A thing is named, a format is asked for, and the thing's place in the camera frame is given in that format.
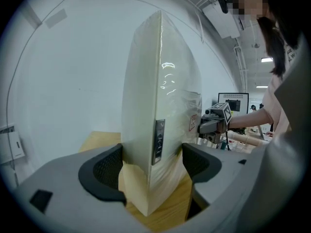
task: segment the woman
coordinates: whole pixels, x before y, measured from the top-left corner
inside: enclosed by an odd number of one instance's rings
[[[298,49],[300,29],[295,25],[293,14],[281,0],[232,0],[233,13],[256,17],[262,31],[266,52],[275,67],[270,84],[264,94],[264,107],[253,113],[233,117],[229,128],[253,127],[273,124],[274,134],[290,129],[288,119],[274,95],[286,71],[293,65]]]

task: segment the desk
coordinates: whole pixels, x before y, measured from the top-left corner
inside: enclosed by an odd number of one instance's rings
[[[93,131],[81,146],[79,152],[114,145],[121,142],[120,133]],[[161,232],[185,222],[189,205],[192,181],[187,174],[175,191],[151,215],[145,217],[127,200],[126,209],[153,232]],[[124,190],[122,173],[119,175],[119,190]]]

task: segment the monitor screen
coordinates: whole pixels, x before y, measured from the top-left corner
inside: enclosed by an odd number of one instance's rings
[[[240,111],[240,100],[226,100],[226,103],[229,103],[230,109],[232,111]]]

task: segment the woman's hand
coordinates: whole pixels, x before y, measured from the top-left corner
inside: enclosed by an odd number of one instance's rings
[[[269,136],[269,137],[273,137],[273,134],[274,134],[274,133],[271,132],[271,131],[268,131],[268,132],[266,133],[266,135]]]

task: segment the white wall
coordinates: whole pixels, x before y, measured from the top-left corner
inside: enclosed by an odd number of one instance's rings
[[[40,19],[52,9],[50,0],[29,4]],[[91,131],[121,131],[123,81],[133,33],[159,8],[169,13],[197,61],[203,109],[217,100],[219,92],[238,92],[230,70],[233,64],[226,57],[230,50],[223,51],[215,30],[205,29],[205,43],[201,42],[198,19],[183,0],[65,0],[51,16],[63,8],[66,19],[51,29],[43,23],[29,41],[11,93],[9,123],[20,134],[30,162],[23,168],[30,172],[76,153]],[[5,89],[33,30],[22,15],[17,20],[19,28],[10,31],[1,49]],[[4,115],[1,106],[0,125]]]

